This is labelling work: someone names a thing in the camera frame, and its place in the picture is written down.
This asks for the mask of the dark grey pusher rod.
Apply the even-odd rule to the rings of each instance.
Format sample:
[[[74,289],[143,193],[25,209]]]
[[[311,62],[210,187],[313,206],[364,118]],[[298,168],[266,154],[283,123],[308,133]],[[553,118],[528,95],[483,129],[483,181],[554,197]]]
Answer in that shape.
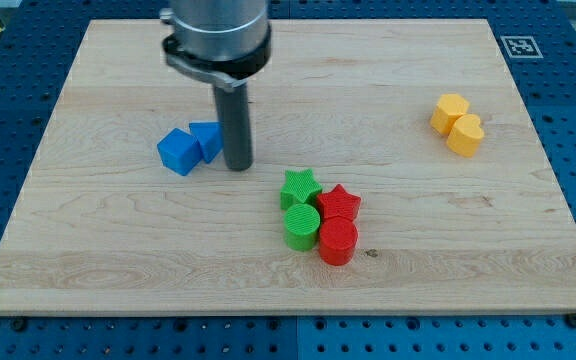
[[[247,83],[232,91],[214,87],[213,94],[226,166],[233,171],[247,170],[253,163]]]

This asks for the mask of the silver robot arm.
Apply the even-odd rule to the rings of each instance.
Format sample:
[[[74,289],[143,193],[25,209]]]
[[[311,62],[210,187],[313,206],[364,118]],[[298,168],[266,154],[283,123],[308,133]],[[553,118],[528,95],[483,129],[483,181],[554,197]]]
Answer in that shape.
[[[162,41],[166,63],[212,86],[227,167],[253,164],[247,80],[272,53],[266,0],[170,0],[159,12],[172,33]]]

